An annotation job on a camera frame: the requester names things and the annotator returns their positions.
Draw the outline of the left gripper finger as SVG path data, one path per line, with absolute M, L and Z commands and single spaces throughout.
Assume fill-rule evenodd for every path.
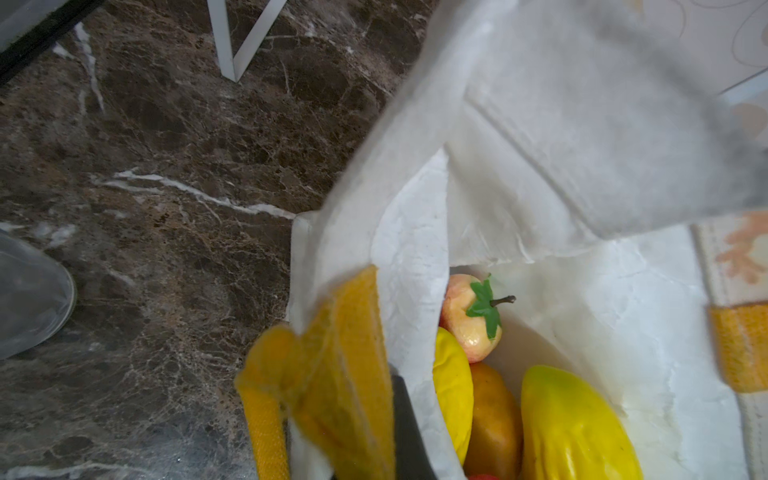
M 394 464 L 373 466 L 371 472 L 360 472 L 354 479 L 437 479 L 431 466 L 404 379 L 391 374 L 393 390 Z

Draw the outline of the orange fruit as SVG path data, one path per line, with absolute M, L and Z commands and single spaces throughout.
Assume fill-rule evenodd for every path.
M 478 362 L 470 370 L 474 407 L 464 472 L 468 477 L 517 479 L 523 451 L 520 407 L 492 367 Z

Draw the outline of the yellow mango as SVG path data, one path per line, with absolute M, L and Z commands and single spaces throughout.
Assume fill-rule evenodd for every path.
M 524 479 L 641 479 L 643 472 L 608 402 L 571 372 L 537 365 L 521 390 Z
M 470 364 L 458 340 L 439 327 L 432 368 L 435 393 L 459 463 L 464 464 L 473 422 L 474 387 Z

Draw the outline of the red yellow peach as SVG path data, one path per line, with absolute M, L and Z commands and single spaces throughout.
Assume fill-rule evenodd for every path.
M 501 340 L 503 329 L 499 307 L 514 304 L 514 295 L 497 297 L 490 277 L 451 275 L 440 314 L 440 326 L 451 333 L 470 364 L 490 355 Z

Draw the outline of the white grocery bag yellow handles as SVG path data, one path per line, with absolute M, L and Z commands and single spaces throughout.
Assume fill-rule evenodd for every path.
M 451 275 L 490 277 L 480 361 L 520 407 L 565 370 L 641 479 L 767 475 L 767 154 L 637 1 L 444 1 L 322 208 L 287 321 L 235 385 L 261 479 L 394 464 L 400 375 L 437 479 L 468 479 L 433 383 Z

